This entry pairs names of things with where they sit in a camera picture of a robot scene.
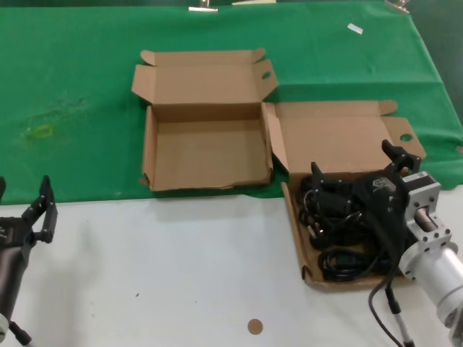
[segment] coiled black cable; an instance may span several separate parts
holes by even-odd
[[[328,192],[346,198],[350,194],[343,186],[330,187]],[[325,280],[347,282],[371,273],[386,274],[390,270],[390,260],[383,254],[373,227],[365,220],[359,207],[353,205],[349,211],[341,213],[322,206],[310,177],[302,180],[296,201],[300,207],[298,218],[310,234],[310,243],[322,251],[318,267]],[[370,254],[339,248],[358,244],[367,245]]]

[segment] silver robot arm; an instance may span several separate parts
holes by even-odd
[[[463,263],[451,230],[436,214],[441,185],[421,171],[403,178],[410,187],[405,219],[416,238],[400,259],[399,269],[415,280],[434,303],[439,320],[450,329],[455,347],[463,346]]]

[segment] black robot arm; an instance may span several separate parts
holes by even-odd
[[[5,189],[5,180],[0,177],[0,199]],[[42,229],[34,232],[33,225],[43,214]],[[0,342],[8,328],[16,330],[11,318],[30,251],[37,241],[52,242],[57,216],[50,178],[44,176],[38,198],[21,217],[0,218]]]

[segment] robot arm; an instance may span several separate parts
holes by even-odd
[[[0,178],[0,200],[5,188],[5,180]],[[35,233],[33,225],[44,213],[43,227]],[[21,217],[0,218],[0,343],[10,329],[23,346],[31,346],[28,335],[11,318],[30,251],[37,241],[53,241],[57,216],[50,178],[44,176],[39,197]]]
[[[420,158],[383,141],[383,151],[391,163],[383,170],[342,183],[333,195],[335,180],[325,177],[312,163],[313,186],[320,204],[349,213],[351,206],[361,210],[373,227],[393,268],[370,295],[386,287],[391,311],[399,323],[405,346],[413,346],[400,308],[392,294],[391,282],[398,270],[406,278],[415,280],[437,308],[442,323],[450,328],[454,346],[463,346],[463,264],[456,256],[457,246],[451,242],[451,231],[436,214],[441,185],[427,172],[419,171]],[[403,169],[414,172],[401,175]],[[402,344],[383,326],[372,308],[375,318],[396,345]]]

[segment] empty cardboard box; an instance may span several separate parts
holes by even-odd
[[[273,153],[289,172],[289,183],[283,184],[283,191],[302,278],[309,285],[337,288],[378,283],[381,276],[348,283],[324,281],[318,267],[320,252],[312,247],[307,229],[297,218],[294,193],[301,179],[311,174],[313,161],[323,173],[339,179],[353,179],[385,168],[390,160],[381,149],[383,140],[424,158],[425,152],[409,122],[388,116],[397,110],[391,100],[267,103],[266,108]]]
[[[132,91],[148,101],[143,173],[151,190],[268,184],[265,51],[143,51]]]

